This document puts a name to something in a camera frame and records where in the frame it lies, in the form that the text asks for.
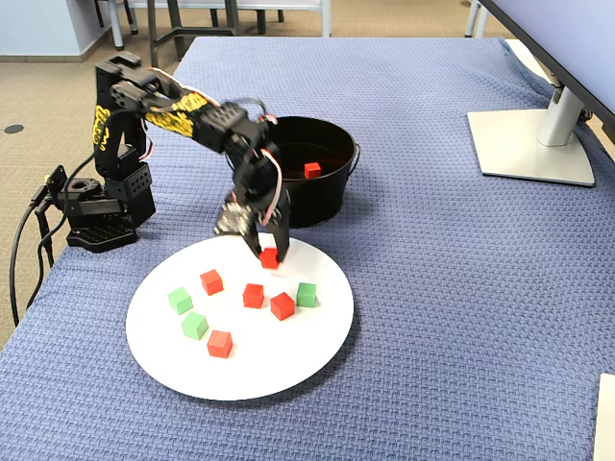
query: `green cube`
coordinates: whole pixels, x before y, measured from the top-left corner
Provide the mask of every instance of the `green cube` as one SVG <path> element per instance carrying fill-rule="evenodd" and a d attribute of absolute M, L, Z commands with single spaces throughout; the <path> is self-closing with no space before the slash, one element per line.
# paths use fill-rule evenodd
<path fill-rule="evenodd" d="M 316 285 L 313 283 L 299 283 L 297 305 L 301 307 L 316 306 Z"/>
<path fill-rule="evenodd" d="M 184 312 L 192 308 L 192 298 L 190 298 L 190 295 L 188 295 L 188 292 L 185 291 L 185 288 L 182 286 L 169 293 L 167 298 L 169 299 L 169 304 L 173 310 L 179 315 L 182 315 Z"/>
<path fill-rule="evenodd" d="M 182 322 L 182 330 L 188 338 L 201 339 L 208 330 L 208 321 L 205 315 L 190 312 Z"/>

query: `robotic arm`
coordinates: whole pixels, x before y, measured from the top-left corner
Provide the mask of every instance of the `robotic arm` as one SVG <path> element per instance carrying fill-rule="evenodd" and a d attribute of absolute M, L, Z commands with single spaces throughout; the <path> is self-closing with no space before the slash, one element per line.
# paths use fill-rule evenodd
<path fill-rule="evenodd" d="M 238 104 L 219 105 L 161 70 L 143 67 L 139 57 L 126 52 L 96 66 L 96 84 L 94 161 L 105 185 L 76 178 L 64 194 L 61 166 L 47 181 L 56 207 L 68 210 L 69 245 L 101 253 L 135 242 L 135 229 L 154 214 L 152 179 L 144 161 L 149 156 L 147 120 L 228 156 L 234 189 L 222 205 L 215 233 L 241 235 L 258 257 L 260 223 L 274 235 L 278 261 L 284 259 L 289 199 L 282 191 L 279 150 L 268 137 L 273 117 L 264 114 L 253 121 Z"/>

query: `cube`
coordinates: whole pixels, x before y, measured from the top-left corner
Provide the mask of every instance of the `cube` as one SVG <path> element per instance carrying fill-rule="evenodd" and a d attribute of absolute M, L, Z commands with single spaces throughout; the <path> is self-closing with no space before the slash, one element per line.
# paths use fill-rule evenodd
<path fill-rule="evenodd" d="M 179 315 L 182 315 L 192 308 L 192 298 L 182 286 L 166 295 L 166 297 L 169 300 L 171 308 Z"/>
<path fill-rule="evenodd" d="M 260 265 L 263 269 L 278 269 L 278 249 L 277 248 L 265 248 L 260 252 Z"/>
<path fill-rule="evenodd" d="M 243 291 L 243 306 L 260 309 L 265 298 L 262 285 L 248 283 Z"/>
<path fill-rule="evenodd" d="M 316 285 L 313 283 L 299 283 L 297 305 L 301 307 L 314 307 L 316 305 Z"/>
<path fill-rule="evenodd" d="M 295 313 L 295 302 L 286 293 L 281 293 L 271 299 L 271 312 L 278 320 L 284 320 Z"/>
<path fill-rule="evenodd" d="M 224 289 L 222 279 L 216 270 L 201 274 L 201 282 L 203 283 L 203 288 L 209 296 L 215 295 Z"/>
<path fill-rule="evenodd" d="M 182 322 L 182 330 L 188 338 L 201 339 L 208 330 L 208 321 L 205 315 L 190 312 Z"/>
<path fill-rule="evenodd" d="M 218 358 L 229 358 L 231 348 L 233 347 L 233 338 L 226 331 L 214 330 L 208 341 L 209 355 Z"/>
<path fill-rule="evenodd" d="M 304 165 L 304 174 L 306 175 L 307 180 L 318 178 L 320 176 L 320 165 L 318 162 L 314 161 L 313 163 L 306 163 Z"/>

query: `black bucket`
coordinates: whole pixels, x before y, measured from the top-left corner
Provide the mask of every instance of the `black bucket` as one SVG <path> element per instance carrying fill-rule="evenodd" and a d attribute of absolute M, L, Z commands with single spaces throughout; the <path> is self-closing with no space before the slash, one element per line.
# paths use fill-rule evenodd
<path fill-rule="evenodd" d="M 342 208 L 346 181 L 360 147 L 333 123 L 305 117 L 281 117 L 271 131 L 281 151 L 283 187 L 290 195 L 290 227 L 306 228 L 333 218 Z M 306 179 L 306 163 L 318 162 L 321 176 Z"/>

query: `yellow label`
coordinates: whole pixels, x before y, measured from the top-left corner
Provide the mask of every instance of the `yellow label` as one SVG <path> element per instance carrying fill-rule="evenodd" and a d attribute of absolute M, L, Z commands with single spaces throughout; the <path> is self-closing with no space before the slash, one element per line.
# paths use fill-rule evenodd
<path fill-rule="evenodd" d="M 186 94 L 179 103 L 174 103 L 171 108 L 174 110 L 193 111 L 201 108 L 208 103 L 198 93 Z M 152 122 L 154 125 L 168 130 L 170 132 L 179 133 L 183 136 L 192 137 L 194 124 L 188 119 L 184 112 L 150 112 L 145 114 L 145 119 Z"/>
<path fill-rule="evenodd" d="M 96 113 L 94 115 L 94 126 L 92 128 L 92 141 L 94 145 L 97 146 L 100 142 L 100 138 L 103 135 L 103 126 L 105 122 L 111 115 L 111 111 L 109 109 L 104 109 L 101 106 L 96 106 Z M 109 139 L 109 128 L 105 127 L 105 137 L 103 138 L 103 142 L 100 144 L 100 150 L 104 151 L 107 149 L 107 139 Z"/>

